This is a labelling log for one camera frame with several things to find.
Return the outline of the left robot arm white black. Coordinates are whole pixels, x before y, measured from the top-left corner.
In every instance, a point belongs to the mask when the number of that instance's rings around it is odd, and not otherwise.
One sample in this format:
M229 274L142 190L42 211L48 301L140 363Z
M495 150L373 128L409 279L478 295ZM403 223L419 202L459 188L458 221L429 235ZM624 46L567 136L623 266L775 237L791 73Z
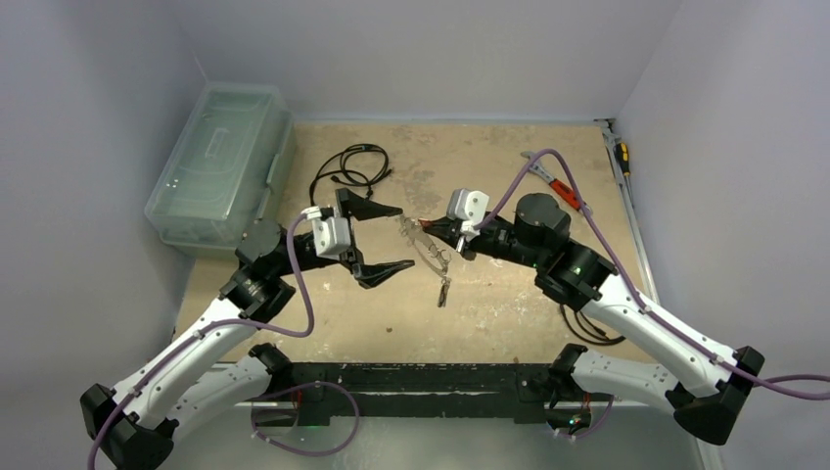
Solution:
M289 362L263 346L223 373L213 366L274 319L300 296L306 323L280 328L304 339L316 326L304 281L308 270L344 267L364 289L375 288L411 266L408 259L369 264L354 239L356 221L392 218L402 209L347 189L332 206L311 206L288 225L257 219L235 251L237 268L195 322L145 365L112 386L95 384L81 396L85 430L92 445L86 466L105 455L117 469L156 469L187 432L225 406L263 395L280 400L292 387Z

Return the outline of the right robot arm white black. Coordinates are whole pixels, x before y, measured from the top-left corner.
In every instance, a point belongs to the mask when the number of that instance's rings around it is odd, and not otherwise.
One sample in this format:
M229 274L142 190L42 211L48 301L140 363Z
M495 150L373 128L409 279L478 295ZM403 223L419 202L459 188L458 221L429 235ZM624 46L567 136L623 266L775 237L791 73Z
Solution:
M725 445L763 355L706 339L629 287L608 259L571 238L572 219L552 196L521 197L511 221L485 210L487 200L480 191L458 189L444 217L417 223L464 259L486 255L533 268L545 297L611 327L653 359L614 359L568 344L549 369L551 399L606 394L636 401L670 414L703 442Z

